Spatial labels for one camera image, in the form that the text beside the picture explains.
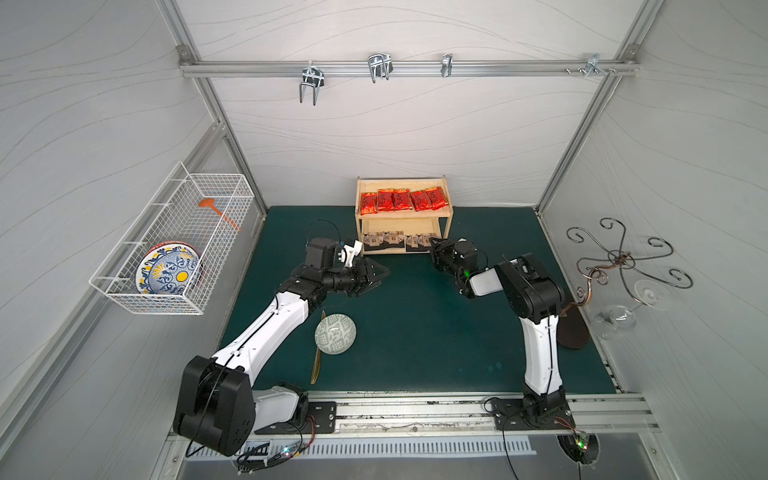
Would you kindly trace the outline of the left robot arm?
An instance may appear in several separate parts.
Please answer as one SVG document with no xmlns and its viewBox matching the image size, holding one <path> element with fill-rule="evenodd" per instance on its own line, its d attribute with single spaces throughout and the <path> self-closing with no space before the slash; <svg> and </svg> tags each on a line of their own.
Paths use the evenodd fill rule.
<svg viewBox="0 0 768 480">
<path fill-rule="evenodd" d="M 303 428 L 309 401 L 287 384 L 256 390 L 259 373 L 278 347 L 331 293 L 362 296 L 391 271 L 364 257 L 359 241 L 314 238 L 302 264 L 276 290 L 270 304 L 234 340 L 212 357 L 185 366 L 172 430 L 191 445 L 232 456 L 248 437 L 278 424 Z"/>
</svg>

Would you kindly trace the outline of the red tea bag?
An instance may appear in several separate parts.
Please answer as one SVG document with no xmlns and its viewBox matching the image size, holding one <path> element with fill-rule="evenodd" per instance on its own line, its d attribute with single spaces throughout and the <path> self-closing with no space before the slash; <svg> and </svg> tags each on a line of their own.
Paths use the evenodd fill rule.
<svg viewBox="0 0 768 480">
<path fill-rule="evenodd" d="M 392 212 L 395 210 L 394 191 L 392 189 L 379 189 L 377 192 L 377 211 Z"/>
<path fill-rule="evenodd" d="M 409 211 L 413 209 L 409 189 L 395 189 L 392 192 L 392 201 L 395 211 Z"/>
<path fill-rule="evenodd" d="M 429 211 L 432 209 L 431 199 L 425 190 L 411 191 L 410 200 L 413 209 L 417 212 Z"/>
<path fill-rule="evenodd" d="M 371 215 L 378 212 L 378 193 L 364 192 L 360 196 L 360 215 Z"/>
<path fill-rule="evenodd" d="M 425 190 L 425 193 L 429 198 L 432 210 L 440 210 L 449 205 L 444 190 L 440 186 L 428 188 Z"/>
</svg>

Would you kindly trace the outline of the brown tea bag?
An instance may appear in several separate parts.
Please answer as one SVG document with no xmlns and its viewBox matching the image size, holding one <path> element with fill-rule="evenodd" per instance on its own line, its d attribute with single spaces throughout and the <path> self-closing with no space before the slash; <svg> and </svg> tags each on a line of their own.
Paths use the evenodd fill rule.
<svg viewBox="0 0 768 480">
<path fill-rule="evenodd" d="M 387 231 L 383 233 L 383 241 L 387 248 L 404 248 L 405 234 L 403 231 Z"/>
<path fill-rule="evenodd" d="M 388 247 L 384 232 L 367 232 L 363 235 L 363 245 L 366 251 L 381 250 Z"/>
<path fill-rule="evenodd" d="M 425 247 L 421 243 L 420 235 L 406 235 L 405 249 L 407 252 L 422 252 Z"/>
<path fill-rule="evenodd" d="M 440 237 L 437 236 L 436 234 L 433 234 L 433 233 L 422 234 L 420 236 L 419 244 L 429 249 L 434 242 L 437 242 L 439 240 L 440 240 Z"/>
</svg>

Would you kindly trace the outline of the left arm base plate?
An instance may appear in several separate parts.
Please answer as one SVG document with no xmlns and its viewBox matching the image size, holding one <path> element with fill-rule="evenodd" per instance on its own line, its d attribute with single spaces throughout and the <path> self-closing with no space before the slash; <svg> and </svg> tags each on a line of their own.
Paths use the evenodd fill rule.
<svg viewBox="0 0 768 480">
<path fill-rule="evenodd" d="M 338 404 L 334 401 L 300 402 L 294 415 L 256 430 L 256 435 L 330 434 L 335 431 Z"/>
</svg>

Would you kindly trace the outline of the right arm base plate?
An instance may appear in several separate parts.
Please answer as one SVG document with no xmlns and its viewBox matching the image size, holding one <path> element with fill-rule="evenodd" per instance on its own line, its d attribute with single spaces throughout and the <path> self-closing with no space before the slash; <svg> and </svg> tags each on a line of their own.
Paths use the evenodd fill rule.
<svg viewBox="0 0 768 480">
<path fill-rule="evenodd" d="M 483 408 L 499 431 L 562 430 L 576 427 L 571 409 L 564 397 L 546 399 L 490 397 Z"/>
</svg>

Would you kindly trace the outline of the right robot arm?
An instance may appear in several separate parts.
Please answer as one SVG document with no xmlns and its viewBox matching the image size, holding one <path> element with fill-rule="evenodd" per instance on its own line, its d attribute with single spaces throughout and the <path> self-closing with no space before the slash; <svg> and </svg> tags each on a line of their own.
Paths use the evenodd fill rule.
<svg viewBox="0 0 768 480">
<path fill-rule="evenodd" d="M 481 269 L 479 250 L 466 239 L 432 238 L 429 252 L 437 270 L 455 277 L 461 295 L 472 299 L 501 292 L 519 318 L 525 346 L 526 412 L 542 416 L 563 406 L 556 334 L 565 293 L 543 264 L 528 253 Z"/>
</svg>

